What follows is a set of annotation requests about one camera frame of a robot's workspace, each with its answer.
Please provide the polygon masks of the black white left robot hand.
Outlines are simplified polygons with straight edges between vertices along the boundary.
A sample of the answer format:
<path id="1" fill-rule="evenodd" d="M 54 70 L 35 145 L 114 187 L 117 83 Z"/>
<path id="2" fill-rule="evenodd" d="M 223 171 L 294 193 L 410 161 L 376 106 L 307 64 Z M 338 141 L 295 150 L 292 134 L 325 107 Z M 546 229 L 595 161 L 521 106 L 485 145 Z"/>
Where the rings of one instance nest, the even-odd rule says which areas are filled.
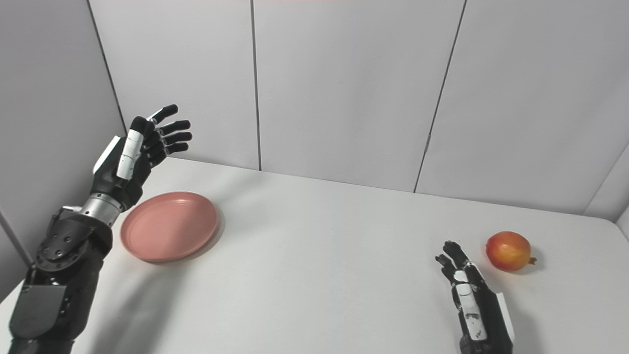
<path id="1" fill-rule="evenodd" d="M 193 135 L 188 119 L 163 123 L 178 112 L 172 104 L 148 117 L 137 116 L 126 135 L 114 136 L 94 166 L 90 199 L 111 204 L 118 213 L 134 206 L 151 170 L 169 155 L 189 148 Z"/>

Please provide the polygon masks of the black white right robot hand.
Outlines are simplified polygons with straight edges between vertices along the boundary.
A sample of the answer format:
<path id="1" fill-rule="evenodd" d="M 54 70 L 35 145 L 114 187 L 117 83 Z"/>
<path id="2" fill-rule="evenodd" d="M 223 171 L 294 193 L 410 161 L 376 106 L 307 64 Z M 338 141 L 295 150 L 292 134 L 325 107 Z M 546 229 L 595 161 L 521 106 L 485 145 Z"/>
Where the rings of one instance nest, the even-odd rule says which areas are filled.
<path id="1" fill-rule="evenodd" d="M 450 283 L 458 320 L 462 354 L 512 354 L 514 330 L 505 296 L 490 289 L 479 268 L 461 246 L 447 240 L 434 259 Z"/>

